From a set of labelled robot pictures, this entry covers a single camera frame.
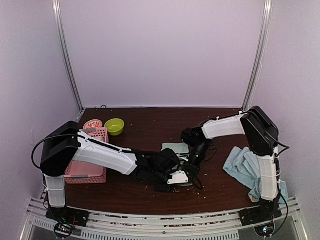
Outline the green towel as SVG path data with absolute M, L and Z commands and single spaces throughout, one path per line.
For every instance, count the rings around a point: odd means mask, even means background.
M 184 162 L 189 161 L 190 150 L 189 150 L 189 146 L 186 143 L 183 143 L 183 142 L 182 143 L 163 143 L 161 150 L 163 151 L 166 149 L 171 149 L 175 153 L 175 155 L 179 158 L 181 165 L 183 165 Z M 182 168 L 180 166 L 176 165 L 172 169 L 172 171 L 173 171 L 172 173 L 174 173 L 176 171 L 184 171 L 184 170 L 182 170 Z M 176 184 L 173 186 L 190 187 L 193 184 L 190 182 L 190 177 L 188 177 L 188 179 L 189 179 L 188 183 Z

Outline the pink plastic basket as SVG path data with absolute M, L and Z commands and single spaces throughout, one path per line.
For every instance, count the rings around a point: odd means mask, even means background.
M 85 132 L 95 139 L 108 143 L 108 129 L 105 127 L 86 129 Z M 92 163 L 71 161 L 64 174 L 69 185 L 104 184 L 107 181 L 107 169 Z

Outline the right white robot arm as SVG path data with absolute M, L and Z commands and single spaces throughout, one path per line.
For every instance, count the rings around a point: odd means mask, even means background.
M 279 129 L 259 106 L 238 114 L 204 121 L 196 127 L 188 127 L 181 133 L 181 140 L 192 148 L 188 162 L 199 168 L 205 160 L 212 140 L 220 137 L 243 135 L 249 145 L 249 153 L 258 167 L 260 183 L 259 204 L 256 216 L 268 220 L 279 208 L 281 190 L 279 184 Z

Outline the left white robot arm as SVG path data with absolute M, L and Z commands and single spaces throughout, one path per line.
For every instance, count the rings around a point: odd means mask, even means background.
M 101 166 L 123 175 L 153 181 L 165 187 L 188 182 L 187 171 L 176 153 L 166 148 L 161 152 L 123 148 L 98 140 L 78 124 L 68 121 L 36 144 L 42 145 L 40 164 L 52 213 L 61 222 L 72 218 L 66 207 L 65 171 L 71 161 Z

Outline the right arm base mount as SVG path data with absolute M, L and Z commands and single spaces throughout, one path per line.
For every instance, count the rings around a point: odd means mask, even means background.
M 275 219 L 282 216 L 279 209 L 271 211 L 266 206 L 246 208 L 239 211 L 242 226 L 254 225 L 255 233 L 259 237 L 268 238 L 276 231 Z

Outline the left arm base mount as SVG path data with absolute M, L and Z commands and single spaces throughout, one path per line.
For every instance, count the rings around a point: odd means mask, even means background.
M 68 208 L 65 211 L 47 210 L 46 218 L 55 220 L 53 233 L 60 239 L 66 239 L 72 234 L 79 232 L 77 227 L 86 227 L 89 219 L 89 212 Z

